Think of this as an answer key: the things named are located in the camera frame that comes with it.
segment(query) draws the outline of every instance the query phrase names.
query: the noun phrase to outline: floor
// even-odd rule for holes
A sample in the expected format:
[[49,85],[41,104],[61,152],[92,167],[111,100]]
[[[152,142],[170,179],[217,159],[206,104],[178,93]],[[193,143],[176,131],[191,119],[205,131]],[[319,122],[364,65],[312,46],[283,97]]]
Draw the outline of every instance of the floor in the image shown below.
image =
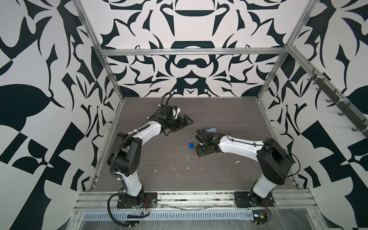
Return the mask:
[[[160,98],[126,98],[114,136],[130,132],[145,124],[146,118],[157,109]],[[250,189],[262,174],[258,162],[232,153],[212,153],[198,157],[188,144],[201,128],[231,132],[231,136],[247,140],[266,140],[271,137],[258,103],[245,98],[171,98],[170,105],[181,109],[194,123],[184,129],[153,137],[142,147],[138,167],[139,180],[145,190],[224,190]],[[115,191],[121,183],[109,174],[104,164],[96,191]],[[294,188],[287,178],[276,188]]]

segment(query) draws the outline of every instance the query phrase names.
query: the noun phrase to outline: black and white patterned wall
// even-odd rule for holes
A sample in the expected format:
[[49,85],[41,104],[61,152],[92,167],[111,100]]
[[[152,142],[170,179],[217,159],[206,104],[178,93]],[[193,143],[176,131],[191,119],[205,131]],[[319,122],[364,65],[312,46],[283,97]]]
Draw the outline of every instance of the black and white patterned wall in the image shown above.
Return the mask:
[[[283,47],[308,1],[82,2],[102,48],[156,49]],[[256,96],[276,56],[136,56],[109,62],[124,96]]]
[[64,229],[119,99],[72,2],[0,12],[1,229]]
[[[296,47],[367,114],[368,2],[321,0]],[[329,227],[368,227],[368,140],[289,55],[262,98],[284,148],[300,160],[301,187],[309,188]]]

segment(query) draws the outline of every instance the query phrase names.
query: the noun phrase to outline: wooden table surface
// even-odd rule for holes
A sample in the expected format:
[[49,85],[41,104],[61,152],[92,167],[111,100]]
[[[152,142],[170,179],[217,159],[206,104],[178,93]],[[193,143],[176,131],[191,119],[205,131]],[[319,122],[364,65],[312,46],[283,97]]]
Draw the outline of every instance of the wooden table surface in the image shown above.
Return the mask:
[[[157,109],[160,98],[126,98],[115,134],[130,132],[146,123]],[[180,115],[187,114],[194,123],[170,133],[153,137],[142,147],[138,167],[145,190],[224,190],[250,189],[262,174],[258,162],[232,153],[212,153],[198,157],[188,144],[201,128],[231,132],[231,136],[264,141],[271,137],[265,119],[253,97],[245,98],[171,98]],[[109,174],[104,163],[96,191],[116,191],[121,183]],[[276,188],[294,188],[288,178]]]

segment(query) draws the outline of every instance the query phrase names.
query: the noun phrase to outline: robotic arm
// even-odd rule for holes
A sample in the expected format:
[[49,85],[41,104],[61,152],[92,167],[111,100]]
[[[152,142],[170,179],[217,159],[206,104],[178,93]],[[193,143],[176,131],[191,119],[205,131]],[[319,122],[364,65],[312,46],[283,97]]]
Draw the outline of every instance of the robotic arm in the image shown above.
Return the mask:
[[[166,104],[162,102],[169,95]],[[147,124],[133,132],[117,134],[107,164],[110,166],[110,174],[121,181],[126,191],[127,206],[139,206],[144,199],[143,186],[139,181],[137,168],[141,159],[141,149],[152,137],[164,133],[176,132],[193,123],[187,115],[181,117],[180,108],[168,105],[171,93],[166,93],[159,104],[158,110],[147,118]]]
[[247,141],[217,133],[214,136],[204,129],[197,130],[196,145],[198,157],[214,152],[235,153],[251,158],[259,163],[262,175],[249,193],[235,192],[236,205],[240,208],[252,206],[273,206],[271,191],[283,185],[294,162],[292,156],[271,138],[266,141]]

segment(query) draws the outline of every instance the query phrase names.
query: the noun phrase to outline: side wall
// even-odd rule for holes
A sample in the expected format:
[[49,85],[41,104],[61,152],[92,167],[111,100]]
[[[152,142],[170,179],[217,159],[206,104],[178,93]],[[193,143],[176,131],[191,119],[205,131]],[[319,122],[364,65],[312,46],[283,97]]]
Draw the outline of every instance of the side wall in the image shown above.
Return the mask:
[[[367,1],[321,0],[295,43],[365,114],[367,18]],[[289,55],[262,98],[268,119],[298,157],[300,186],[311,190],[330,227],[368,227],[368,140],[308,78]]]
[[1,229],[64,229],[119,99],[69,0],[0,3]]
[[[103,49],[283,47],[308,0],[81,0]],[[256,96],[273,55],[109,57],[124,96]]]

